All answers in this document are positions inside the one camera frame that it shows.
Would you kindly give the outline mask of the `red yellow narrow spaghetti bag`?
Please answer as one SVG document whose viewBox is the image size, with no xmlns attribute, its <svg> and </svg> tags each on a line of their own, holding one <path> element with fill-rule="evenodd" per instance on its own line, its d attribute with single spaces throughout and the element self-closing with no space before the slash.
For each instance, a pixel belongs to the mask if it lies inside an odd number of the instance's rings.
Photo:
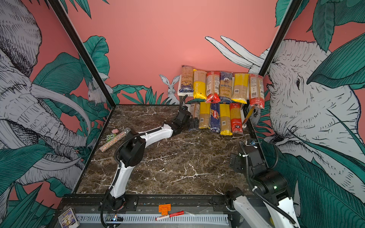
<svg viewBox="0 0 365 228">
<path fill-rule="evenodd" d="M 230 104 L 231 127 L 233 134 L 243 134 L 240 104 Z"/>
</svg>

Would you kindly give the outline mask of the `clear blue-end spaghetti bag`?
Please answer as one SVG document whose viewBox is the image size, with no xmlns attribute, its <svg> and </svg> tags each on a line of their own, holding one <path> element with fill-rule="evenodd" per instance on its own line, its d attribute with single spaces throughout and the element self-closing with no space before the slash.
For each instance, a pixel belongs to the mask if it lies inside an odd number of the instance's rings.
<svg viewBox="0 0 365 228">
<path fill-rule="evenodd" d="M 190 111 L 192 114 L 192 118 L 190 119 L 189 130 L 196 130 L 199 128 L 200 104 L 199 103 L 191 104 Z"/>
</svg>

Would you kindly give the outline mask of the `plain yellow spaghetti bag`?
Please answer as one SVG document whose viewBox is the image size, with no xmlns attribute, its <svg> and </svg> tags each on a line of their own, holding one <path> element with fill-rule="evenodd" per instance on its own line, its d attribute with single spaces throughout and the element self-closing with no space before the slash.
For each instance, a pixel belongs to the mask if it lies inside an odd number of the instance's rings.
<svg viewBox="0 0 365 228">
<path fill-rule="evenodd" d="M 220 104 L 220 134 L 232 135 L 230 105 Z"/>
</svg>

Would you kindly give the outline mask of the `yellow-top spaghetti bag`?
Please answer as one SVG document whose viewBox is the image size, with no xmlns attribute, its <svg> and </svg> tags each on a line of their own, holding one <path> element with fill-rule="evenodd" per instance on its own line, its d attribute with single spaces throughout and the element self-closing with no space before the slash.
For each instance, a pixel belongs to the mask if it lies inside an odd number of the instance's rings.
<svg viewBox="0 0 365 228">
<path fill-rule="evenodd" d="M 245 73 L 234 74 L 232 101 L 239 102 L 242 104 L 247 103 L 248 83 L 249 83 L 249 74 Z"/>
</svg>

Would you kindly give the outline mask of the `yellow-end spaghetti bag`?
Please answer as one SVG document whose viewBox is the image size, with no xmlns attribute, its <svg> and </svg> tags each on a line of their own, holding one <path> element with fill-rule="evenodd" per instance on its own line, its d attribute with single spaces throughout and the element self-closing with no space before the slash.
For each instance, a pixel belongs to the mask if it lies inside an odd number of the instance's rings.
<svg viewBox="0 0 365 228">
<path fill-rule="evenodd" d="M 193 83 L 193 97 L 194 99 L 205 100 L 206 96 L 206 72 L 202 70 L 193 70 L 194 83 Z"/>
</svg>

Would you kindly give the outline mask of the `blue-bottom spaghetti bag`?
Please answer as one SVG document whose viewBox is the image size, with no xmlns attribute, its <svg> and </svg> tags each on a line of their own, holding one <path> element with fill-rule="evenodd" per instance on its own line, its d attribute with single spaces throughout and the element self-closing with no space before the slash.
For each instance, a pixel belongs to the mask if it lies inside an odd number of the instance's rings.
<svg viewBox="0 0 365 228">
<path fill-rule="evenodd" d="M 181 89 L 180 92 L 183 93 L 191 93 L 194 91 L 193 83 L 194 83 L 194 76 L 193 76 L 194 68 L 191 66 L 182 66 L 181 70 Z"/>
</svg>

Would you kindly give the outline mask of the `blue portrait spaghetti bag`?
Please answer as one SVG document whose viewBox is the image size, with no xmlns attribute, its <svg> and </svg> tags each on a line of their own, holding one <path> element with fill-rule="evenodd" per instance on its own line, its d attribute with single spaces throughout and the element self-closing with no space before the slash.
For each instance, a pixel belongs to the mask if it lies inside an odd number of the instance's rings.
<svg viewBox="0 0 365 228">
<path fill-rule="evenodd" d="M 232 102 L 232 72 L 220 72 L 219 96 L 223 103 L 230 104 Z"/>
</svg>

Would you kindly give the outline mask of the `red double spaghetti bag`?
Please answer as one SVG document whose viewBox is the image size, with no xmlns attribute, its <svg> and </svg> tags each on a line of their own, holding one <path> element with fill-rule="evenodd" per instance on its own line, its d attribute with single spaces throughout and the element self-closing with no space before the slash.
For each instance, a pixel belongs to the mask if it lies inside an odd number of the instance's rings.
<svg viewBox="0 0 365 228">
<path fill-rule="evenodd" d="M 265 96 L 263 76 L 250 74 L 250 105 L 264 109 Z"/>
</svg>

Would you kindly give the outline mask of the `blue Barilla spaghetti box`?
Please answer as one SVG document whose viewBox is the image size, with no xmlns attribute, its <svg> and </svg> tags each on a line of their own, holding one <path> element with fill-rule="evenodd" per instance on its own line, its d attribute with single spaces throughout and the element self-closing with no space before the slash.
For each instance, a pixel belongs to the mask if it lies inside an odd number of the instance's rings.
<svg viewBox="0 0 365 228">
<path fill-rule="evenodd" d="M 220 132 L 220 104 L 212 103 L 210 110 L 210 125 L 211 131 L 219 133 Z"/>
</svg>

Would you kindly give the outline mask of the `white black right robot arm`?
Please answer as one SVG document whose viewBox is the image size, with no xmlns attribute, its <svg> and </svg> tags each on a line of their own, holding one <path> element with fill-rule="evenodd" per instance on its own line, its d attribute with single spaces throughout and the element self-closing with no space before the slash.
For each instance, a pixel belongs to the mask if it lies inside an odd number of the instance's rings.
<svg viewBox="0 0 365 228">
<path fill-rule="evenodd" d="M 238 153 L 231 154 L 230 166 L 235 172 L 244 174 L 249 189 L 264 203 L 271 218 L 262 216 L 238 187 L 226 192 L 226 208 L 238 212 L 252 228 L 298 228 L 300 224 L 288 182 L 275 170 L 279 150 L 274 150 L 275 162 L 268 166 L 258 141 L 250 139 L 248 144 L 240 141 L 238 146 Z"/>
</svg>

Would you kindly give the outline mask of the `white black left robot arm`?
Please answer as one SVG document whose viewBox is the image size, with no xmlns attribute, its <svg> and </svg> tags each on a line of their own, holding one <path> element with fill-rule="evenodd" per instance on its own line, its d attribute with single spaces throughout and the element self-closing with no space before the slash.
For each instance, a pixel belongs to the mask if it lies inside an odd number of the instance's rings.
<svg viewBox="0 0 365 228">
<path fill-rule="evenodd" d="M 114 159 L 118 164 L 113 182 L 100 203 L 101 211 L 119 211 L 125 205 L 125 192 L 133 169 L 142 161 L 145 149 L 158 141 L 171 138 L 188 128 L 192 114 L 187 106 L 180 106 L 177 115 L 160 127 L 144 132 L 130 130 L 124 142 L 116 149 Z"/>
</svg>

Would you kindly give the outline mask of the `yellow label spaghetti bag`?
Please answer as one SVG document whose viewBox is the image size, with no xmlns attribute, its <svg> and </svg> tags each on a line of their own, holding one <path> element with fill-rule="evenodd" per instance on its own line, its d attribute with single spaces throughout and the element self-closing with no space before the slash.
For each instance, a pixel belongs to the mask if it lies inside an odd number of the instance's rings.
<svg viewBox="0 0 365 228">
<path fill-rule="evenodd" d="M 208 128 L 210 124 L 211 104 L 206 102 L 200 103 L 199 129 Z"/>
</svg>

